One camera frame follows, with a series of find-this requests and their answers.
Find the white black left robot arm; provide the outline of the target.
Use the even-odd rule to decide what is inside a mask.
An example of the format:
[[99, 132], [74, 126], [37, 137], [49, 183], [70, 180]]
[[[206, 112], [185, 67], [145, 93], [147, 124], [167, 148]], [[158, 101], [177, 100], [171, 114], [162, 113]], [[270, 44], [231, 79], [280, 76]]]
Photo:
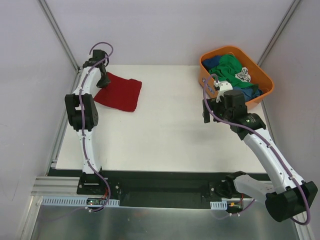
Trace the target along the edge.
[[95, 140], [99, 114], [94, 102], [94, 92], [107, 87], [111, 82], [106, 70], [108, 64], [108, 54], [105, 51], [92, 50], [89, 59], [82, 65], [78, 86], [64, 97], [68, 123], [80, 141], [82, 172], [87, 175], [93, 175], [102, 169]]

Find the red t shirt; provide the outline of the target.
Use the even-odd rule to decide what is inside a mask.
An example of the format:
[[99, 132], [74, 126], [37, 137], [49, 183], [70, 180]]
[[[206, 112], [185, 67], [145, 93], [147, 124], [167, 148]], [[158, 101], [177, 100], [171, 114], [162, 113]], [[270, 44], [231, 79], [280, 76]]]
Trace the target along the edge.
[[136, 79], [125, 79], [107, 73], [110, 83], [101, 88], [93, 98], [95, 102], [124, 112], [134, 112], [137, 108], [142, 82]]

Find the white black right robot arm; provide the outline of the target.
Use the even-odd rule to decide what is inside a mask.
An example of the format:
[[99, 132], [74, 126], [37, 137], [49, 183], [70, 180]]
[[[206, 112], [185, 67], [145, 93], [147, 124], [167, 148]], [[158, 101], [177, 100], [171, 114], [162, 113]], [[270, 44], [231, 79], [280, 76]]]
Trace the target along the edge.
[[261, 117], [249, 113], [241, 90], [233, 89], [227, 81], [215, 80], [213, 87], [218, 91], [215, 98], [204, 98], [203, 121], [211, 120], [229, 125], [230, 130], [252, 150], [272, 185], [262, 183], [243, 171], [226, 176], [215, 187], [217, 195], [231, 199], [239, 194], [247, 195], [265, 205], [267, 212], [277, 222], [294, 219], [306, 213], [306, 220], [296, 224], [306, 226], [311, 220], [310, 207], [318, 188], [313, 181], [306, 182], [288, 163]]

